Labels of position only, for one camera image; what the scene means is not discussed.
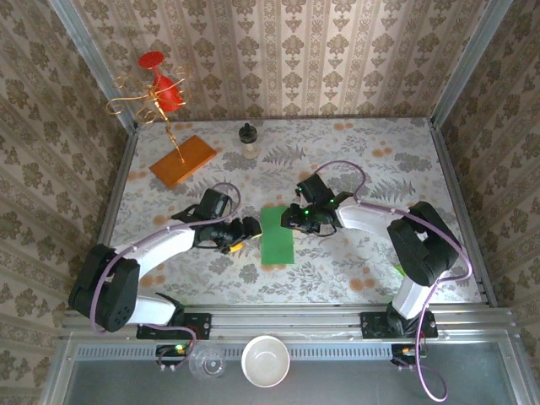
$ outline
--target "green cloth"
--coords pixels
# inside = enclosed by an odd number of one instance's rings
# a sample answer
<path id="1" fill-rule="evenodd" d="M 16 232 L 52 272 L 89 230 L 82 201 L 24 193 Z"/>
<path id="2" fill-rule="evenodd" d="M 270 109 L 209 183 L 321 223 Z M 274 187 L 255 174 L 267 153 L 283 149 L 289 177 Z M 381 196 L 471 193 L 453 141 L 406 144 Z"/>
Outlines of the green cloth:
<path id="1" fill-rule="evenodd" d="M 293 231 L 281 227 L 281 214 L 287 207 L 265 207 L 261 211 L 261 263 L 294 264 Z"/>
<path id="2" fill-rule="evenodd" d="M 401 264 L 394 265 L 394 268 L 403 276 L 405 277 L 407 274 L 403 271 L 403 267 Z"/>

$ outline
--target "yellow tag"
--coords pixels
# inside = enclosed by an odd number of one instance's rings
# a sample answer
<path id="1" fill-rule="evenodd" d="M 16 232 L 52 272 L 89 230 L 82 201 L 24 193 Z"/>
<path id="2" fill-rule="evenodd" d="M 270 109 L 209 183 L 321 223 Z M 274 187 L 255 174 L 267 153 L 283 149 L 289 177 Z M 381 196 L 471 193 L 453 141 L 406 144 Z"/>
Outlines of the yellow tag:
<path id="1" fill-rule="evenodd" d="M 239 251 L 242 247 L 244 247 L 244 244 L 242 244 L 242 242 L 237 245 L 231 246 L 230 252 L 232 253 L 233 251 Z"/>

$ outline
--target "clear glass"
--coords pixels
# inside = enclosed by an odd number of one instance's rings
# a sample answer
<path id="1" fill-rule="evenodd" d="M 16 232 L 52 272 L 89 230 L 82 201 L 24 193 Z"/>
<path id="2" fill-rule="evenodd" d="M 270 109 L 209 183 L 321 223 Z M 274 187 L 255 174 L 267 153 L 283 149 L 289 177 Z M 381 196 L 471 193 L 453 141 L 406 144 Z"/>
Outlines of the clear glass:
<path id="1" fill-rule="evenodd" d="M 225 372 L 225 353 L 218 345 L 199 341 L 189 356 L 189 370 L 199 380 L 216 378 Z"/>

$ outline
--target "patterned wallpaper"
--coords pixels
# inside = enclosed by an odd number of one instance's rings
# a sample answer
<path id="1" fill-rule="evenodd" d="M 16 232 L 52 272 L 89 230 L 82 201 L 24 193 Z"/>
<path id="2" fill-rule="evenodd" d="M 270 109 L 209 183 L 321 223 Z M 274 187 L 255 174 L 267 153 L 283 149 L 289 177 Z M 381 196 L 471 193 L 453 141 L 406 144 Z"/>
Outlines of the patterned wallpaper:
<path id="1" fill-rule="evenodd" d="M 513 2 L 443 126 L 500 303 L 540 381 L 540 1 Z"/>
<path id="2" fill-rule="evenodd" d="M 487 2 L 74 0 L 114 74 L 186 67 L 189 120 L 428 116 Z"/>
<path id="3" fill-rule="evenodd" d="M 126 134 L 47 2 L 0 23 L 0 403 L 31 404 Z"/>

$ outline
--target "bottle with black cap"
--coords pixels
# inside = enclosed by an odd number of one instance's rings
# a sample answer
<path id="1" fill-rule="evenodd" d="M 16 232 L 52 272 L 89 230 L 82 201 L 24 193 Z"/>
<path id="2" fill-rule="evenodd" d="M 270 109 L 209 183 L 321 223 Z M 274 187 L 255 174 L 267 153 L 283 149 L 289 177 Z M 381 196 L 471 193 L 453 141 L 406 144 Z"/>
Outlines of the bottle with black cap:
<path id="1" fill-rule="evenodd" d="M 242 142 L 242 154 L 246 159 L 255 159 L 261 149 L 257 144 L 257 129 L 248 122 L 238 131 L 240 141 Z"/>

